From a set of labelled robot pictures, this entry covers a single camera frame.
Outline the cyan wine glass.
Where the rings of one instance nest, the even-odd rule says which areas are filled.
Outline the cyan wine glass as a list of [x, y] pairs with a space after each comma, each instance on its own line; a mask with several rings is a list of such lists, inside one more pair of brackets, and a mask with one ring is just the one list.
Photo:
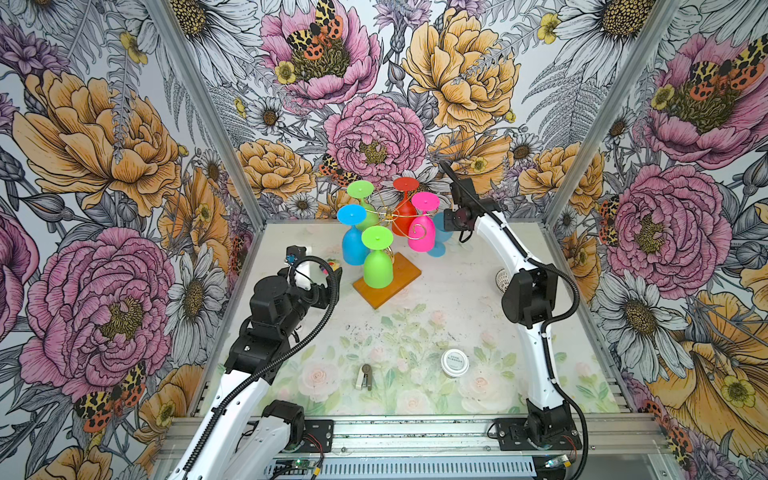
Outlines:
[[362, 241], [362, 231], [358, 229], [366, 218], [366, 210], [360, 205], [345, 205], [337, 212], [337, 220], [349, 227], [342, 238], [342, 254], [344, 261], [352, 266], [363, 265], [370, 252]]

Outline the back green wine glass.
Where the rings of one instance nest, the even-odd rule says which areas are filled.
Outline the back green wine glass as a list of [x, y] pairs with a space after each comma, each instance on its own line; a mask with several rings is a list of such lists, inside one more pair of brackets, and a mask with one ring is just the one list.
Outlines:
[[369, 197], [373, 194], [375, 186], [367, 180], [357, 180], [347, 186], [347, 194], [358, 201], [358, 204], [366, 211], [366, 218], [356, 228], [365, 231], [367, 228], [378, 225], [380, 217], [377, 210], [369, 203]]

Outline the front green wine glass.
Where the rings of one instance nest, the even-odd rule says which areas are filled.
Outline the front green wine glass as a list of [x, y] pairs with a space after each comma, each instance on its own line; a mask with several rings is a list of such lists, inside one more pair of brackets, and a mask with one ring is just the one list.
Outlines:
[[393, 260], [389, 254], [393, 233], [384, 226], [372, 226], [363, 231], [362, 241], [370, 250], [363, 264], [364, 282], [373, 289], [388, 287], [394, 279]]

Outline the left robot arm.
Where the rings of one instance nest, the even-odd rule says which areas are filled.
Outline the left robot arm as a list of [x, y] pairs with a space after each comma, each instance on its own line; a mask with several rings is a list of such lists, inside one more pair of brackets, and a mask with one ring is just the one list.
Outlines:
[[287, 249], [285, 262], [254, 285], [211, 406], [170, 478], [266, 479], [275, 457], [303, 442], [305, 413], [294, 403], [274, 400], [253, 429], [247, 424], [280, 367], [329, 322], [343, 269], [298, 246]]

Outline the light blue wine glass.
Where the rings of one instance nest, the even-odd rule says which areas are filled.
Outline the light blue wine glass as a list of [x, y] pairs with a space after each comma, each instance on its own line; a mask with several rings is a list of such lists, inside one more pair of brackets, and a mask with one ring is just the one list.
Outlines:
[[439, 258], [446, 253], [446, 242], [452, 237], [453, 233], [445, 230], [443, 211], [436, 213], [432, 220], [435, 226], [435, 242], [433, 248], [428, 251], [428, 254], [431, 257]]

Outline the magenta wine glass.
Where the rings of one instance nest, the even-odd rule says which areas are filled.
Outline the magenta wine glass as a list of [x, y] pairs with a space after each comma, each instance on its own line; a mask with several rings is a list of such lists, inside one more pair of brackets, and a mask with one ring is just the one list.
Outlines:
[[436, 243], [436, 228], [432, 213], [440, 207], [440, 199], [430, 192], [419, 192], [411, 198], [411, 204], [417, 211], [417, 216], [411, 221], [408, 231], [409, 247], [416, 252], [426, 253], [432, 250]]

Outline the aluminium front rail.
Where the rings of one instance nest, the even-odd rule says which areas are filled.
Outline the aluminium front rail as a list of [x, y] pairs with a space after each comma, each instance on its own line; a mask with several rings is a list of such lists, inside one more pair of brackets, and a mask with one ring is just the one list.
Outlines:
[[[315, 467], [322, 479], [562, 479], [540, 463], [549, 454], [501, 451], [486, 436], [494, 415], [315, 417], [336, 422], [328, 454], [283, 454], [268, 478], [285, 468], [287, 479], [308, 479]], [[681, 479], [660, 428], [648, 414], [589, 414], [590, 451], [581, 479]], [[172, 479], [202, 420], [182, 419], [171, 427], [156, 473]]]

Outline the red wine glass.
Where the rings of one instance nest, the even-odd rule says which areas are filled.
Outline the red wine glass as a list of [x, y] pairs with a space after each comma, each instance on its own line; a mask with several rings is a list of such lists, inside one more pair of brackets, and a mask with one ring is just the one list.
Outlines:
[[411, 223], [418, 217], [418, 211], [411, 202], [420, 182], [415, 178], [402, 177], [393, 182], [393, 188], [402, 194], [401, 201], [393, 211], [392, 230], [395, 235], [407, 237]]

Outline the white mesh sink strainer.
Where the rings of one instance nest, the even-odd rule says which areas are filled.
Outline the white mesh sink strainer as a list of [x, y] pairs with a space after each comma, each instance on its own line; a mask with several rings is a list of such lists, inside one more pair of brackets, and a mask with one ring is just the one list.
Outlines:
[[506, 269], [502, 268], [497, 271], [495, 275], [495, 284], [501, 293], [504, 293], [507, 290], [510, 281], [511, 276]]

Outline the orange wooden rack base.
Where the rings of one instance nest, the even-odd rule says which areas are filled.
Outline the orange wooden rack base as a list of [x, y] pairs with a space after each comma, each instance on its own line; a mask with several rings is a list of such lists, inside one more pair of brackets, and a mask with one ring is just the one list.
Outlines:
[[354, 290], [373, 309], [378, 309], [408, 285], [418, 279], [422, 271], [401, 253], [390, 258], [386, 268], [384, 254], [376, 254], [366, 261], [364, 275], [353, 283]]

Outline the green wine glass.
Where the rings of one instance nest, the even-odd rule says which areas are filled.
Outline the green wine glass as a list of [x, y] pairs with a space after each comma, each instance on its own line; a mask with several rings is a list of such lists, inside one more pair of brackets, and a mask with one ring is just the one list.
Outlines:
[[363, 264], [364, 282], [373, 289], [388, 287], [394, 279], [393, 260], [389, 254], [393, 233], [384, 226], [372, 226], [363, 231], [362, 241], [370, 250]]
[[358, 204], [366, 211], [366, 218], [356, 228], [365, 231], [367, 228], [378, 225], [380, 217], [377, 210], [369, 203], [369, 197], [373, 194], [375, 186], [367, 180], [357, 180], [347, 186], [347, 194], [358, 201]]

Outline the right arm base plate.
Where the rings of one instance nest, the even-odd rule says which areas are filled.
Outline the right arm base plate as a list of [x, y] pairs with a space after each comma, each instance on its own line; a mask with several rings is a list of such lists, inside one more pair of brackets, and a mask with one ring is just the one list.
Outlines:
[[579, 450], [582, 440], [573, 421], [547, 426], [533, 418], [494, 419], [486, 436], [501, 451]]

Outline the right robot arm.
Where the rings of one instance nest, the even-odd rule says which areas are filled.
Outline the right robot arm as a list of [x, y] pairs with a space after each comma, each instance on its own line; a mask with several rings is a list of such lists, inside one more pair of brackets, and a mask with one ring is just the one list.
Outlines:
[[[497, 418], [486, 435], [502, 450], [525, 447], [549, 454], [541, 469], [562, 479], [579, 479], [590, 451], [588, 425], [583, 410], [561, 385], [552, 342], [552, 326], [571, 318], [580, 306], [578, 286], [565, 272], [531, 253], [510, 229], [498, 204], [480, 198], [471, 179], [461, 179], [446, 161], [440, 168], [451, 181], [454, 204], [443, 213], [444, 228], [479, 235], [501, 260], [510, 278], [501, 299], [502, 312], [518, 328], [529, 366], [526, 419]], [[560, 459], [551, 455], [558, 447], [566, 450]]]

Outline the white round jar lid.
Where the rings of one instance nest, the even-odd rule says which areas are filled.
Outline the white round jar lid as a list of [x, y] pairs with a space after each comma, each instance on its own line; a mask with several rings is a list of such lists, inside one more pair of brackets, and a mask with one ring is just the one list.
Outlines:
[[447, 349], [440, 357], [440, 366], [448, 377], [459, 378], [469, 371], [469, 357], [460, 349]]

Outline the small grey key fob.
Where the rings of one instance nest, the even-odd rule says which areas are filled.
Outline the small grey key fob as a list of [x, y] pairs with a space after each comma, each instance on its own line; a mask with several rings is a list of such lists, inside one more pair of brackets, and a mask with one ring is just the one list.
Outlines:
[[370, 364], [363, 364], [359, 370], [355, 381], [357, 390], [371, 391], [373, 389], [373, 374]]

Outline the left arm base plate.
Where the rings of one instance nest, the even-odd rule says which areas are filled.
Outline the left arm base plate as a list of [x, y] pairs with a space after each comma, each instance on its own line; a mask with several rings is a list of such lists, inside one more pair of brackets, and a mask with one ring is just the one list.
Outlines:
[[308, 419], [303, 430], [296, 436], [297, 429], [291, 427], [289, 443], [281, 450], [283, 454], [328, 454], [332, 451], [336, 422], [329, 419]]

